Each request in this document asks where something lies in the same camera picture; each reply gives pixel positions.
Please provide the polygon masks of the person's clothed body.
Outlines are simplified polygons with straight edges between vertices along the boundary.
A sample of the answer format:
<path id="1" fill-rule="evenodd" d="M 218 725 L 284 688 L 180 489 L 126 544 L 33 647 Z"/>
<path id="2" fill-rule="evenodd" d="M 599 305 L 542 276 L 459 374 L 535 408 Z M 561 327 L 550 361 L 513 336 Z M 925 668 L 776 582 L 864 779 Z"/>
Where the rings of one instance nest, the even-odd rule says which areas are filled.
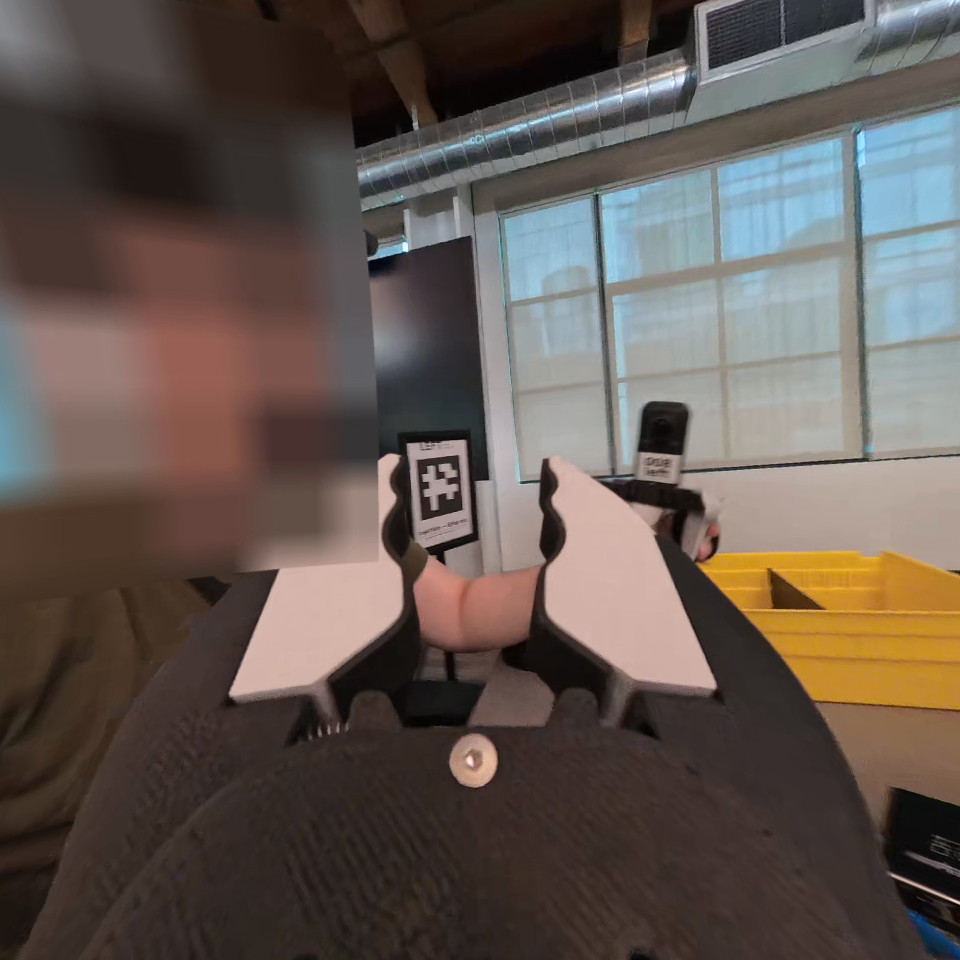
<path id="1" fill-rule="evenodd" d="M 29 929 L 76 818 L 139 693 L 232 578 L 3 604 L 2 927 Z"/>

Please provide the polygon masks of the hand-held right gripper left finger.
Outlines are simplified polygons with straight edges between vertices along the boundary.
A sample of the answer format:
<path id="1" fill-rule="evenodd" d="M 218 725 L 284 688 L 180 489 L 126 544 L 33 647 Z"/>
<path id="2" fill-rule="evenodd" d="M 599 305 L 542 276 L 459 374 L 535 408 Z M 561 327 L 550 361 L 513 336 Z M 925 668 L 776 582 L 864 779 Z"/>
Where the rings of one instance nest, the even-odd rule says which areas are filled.
<path id="1" fill-rule="evenodd" d="M 422 642 L 402 558 L 410 545 L 409 476 L 398 454 L 378 463 L 376 559 L 279 570 L 229 689 L 237 704 L 307 696 L 349 706 L 365 691 L 397 698 Z"/>

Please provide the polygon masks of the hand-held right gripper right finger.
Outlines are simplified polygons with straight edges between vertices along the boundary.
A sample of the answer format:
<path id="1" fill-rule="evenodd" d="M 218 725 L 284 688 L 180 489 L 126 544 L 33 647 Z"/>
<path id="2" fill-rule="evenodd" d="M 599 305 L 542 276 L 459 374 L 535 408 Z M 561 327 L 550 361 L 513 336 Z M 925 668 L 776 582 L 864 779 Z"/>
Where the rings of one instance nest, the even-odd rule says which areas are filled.
<path id="1" fill-rule="evenodd" d="M 539 498 L 544 563 L 529 670 L 555 694 L 714 696 L 717 680 L 640 505 L 559 456 L 542 463 Z"/>

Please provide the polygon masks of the black cardboard box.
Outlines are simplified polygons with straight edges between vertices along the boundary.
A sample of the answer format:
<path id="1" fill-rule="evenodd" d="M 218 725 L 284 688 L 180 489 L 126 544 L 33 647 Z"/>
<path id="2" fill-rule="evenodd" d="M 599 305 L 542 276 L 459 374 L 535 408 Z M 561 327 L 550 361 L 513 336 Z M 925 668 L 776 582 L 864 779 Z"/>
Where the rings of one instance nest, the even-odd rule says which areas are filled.
<path id="1" fill-rule="evenodd" d="M 959 807 L 904 788 L 889 792 L 889 874 L 904 905 L 943 929 L 959 926 Z"/>

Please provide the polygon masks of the white ceiling vent unit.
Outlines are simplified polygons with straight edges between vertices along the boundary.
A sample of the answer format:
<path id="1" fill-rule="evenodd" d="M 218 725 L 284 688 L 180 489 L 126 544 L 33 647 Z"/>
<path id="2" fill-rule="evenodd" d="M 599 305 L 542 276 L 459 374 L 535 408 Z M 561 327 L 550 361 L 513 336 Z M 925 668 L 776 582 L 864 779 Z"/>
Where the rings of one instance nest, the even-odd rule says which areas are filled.
<path id="1" fill-rule="evenodd" d="M 689 125 L 959 51 L 957 1 L 713 1 L 692 27 Z"/>

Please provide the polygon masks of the black framed sign stand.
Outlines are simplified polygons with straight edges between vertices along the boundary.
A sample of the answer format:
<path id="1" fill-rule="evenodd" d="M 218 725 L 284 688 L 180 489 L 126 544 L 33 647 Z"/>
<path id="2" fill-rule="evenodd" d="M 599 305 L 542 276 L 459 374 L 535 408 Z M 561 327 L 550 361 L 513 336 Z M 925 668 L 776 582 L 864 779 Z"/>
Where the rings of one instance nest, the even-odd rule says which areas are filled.
<path id="1" fill-rule="evenodd" d="M 416 677 L 402 705 L 414 727 L 464 725 L 479 698 L 479 684 L 463 679 L 458 659 L 462 640 L 462 606 L 469 580 L 447 563 L 452 548 L 478 541 L 473 447 L 468 429 L 405 430 L 397 434 L 398 451 L 409 474 L 408 525 L 414 558 L 414 603 L 426 653 L 423 666 L 436 661 L 437 672 Z"/>

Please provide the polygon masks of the silver air duct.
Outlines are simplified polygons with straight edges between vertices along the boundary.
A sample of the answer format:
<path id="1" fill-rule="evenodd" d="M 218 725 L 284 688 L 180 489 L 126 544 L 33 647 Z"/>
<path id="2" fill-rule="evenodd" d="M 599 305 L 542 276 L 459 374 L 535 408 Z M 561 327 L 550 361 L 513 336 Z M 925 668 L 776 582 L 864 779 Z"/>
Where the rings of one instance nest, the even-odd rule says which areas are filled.
<path id="1" fill-rule="evenodd" d="M 696 80 L 675 50 L 371 144 L 356 156 L 361 209 L 668 133 L 686 124 Z"/>

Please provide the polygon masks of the black partition panel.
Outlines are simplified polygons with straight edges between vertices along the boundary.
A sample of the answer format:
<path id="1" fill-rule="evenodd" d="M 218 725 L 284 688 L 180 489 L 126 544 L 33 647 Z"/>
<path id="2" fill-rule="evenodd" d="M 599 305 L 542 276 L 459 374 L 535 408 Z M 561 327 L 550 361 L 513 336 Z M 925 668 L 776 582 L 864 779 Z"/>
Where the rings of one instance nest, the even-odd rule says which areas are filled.
<path id="1" fill-rule="evenodd" d="M 490 478 L 474 247 L 470 237 L 367 262 L 380 454 L 407 433 L 468 431 Z"/>

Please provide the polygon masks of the yellow plastic bin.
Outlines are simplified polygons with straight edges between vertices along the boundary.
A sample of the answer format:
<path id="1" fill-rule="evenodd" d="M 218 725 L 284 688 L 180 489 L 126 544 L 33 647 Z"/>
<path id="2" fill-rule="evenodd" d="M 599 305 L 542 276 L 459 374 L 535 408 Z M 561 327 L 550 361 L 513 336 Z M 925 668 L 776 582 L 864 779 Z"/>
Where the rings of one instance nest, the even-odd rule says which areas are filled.
<path id="1" fill-rule="evenodd" d="M 767 570 L 823 610 L 770 608 Z M 702 568 L 818 703 L 959 709 L 959 578 L 882 552 L 727 554 Z"/>

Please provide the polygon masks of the white framed window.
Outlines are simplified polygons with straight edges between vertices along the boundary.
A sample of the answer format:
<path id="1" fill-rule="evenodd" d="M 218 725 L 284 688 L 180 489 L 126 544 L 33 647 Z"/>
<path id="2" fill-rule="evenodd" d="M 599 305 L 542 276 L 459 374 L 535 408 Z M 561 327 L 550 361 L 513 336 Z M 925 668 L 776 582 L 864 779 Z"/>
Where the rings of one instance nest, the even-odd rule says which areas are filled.
<path id="1" fill-rule="evenodd" d="M 650 402 L 696 470 L 958 454 L 958 164 L 953 105 L 500 214 L 518 480 Z"/>

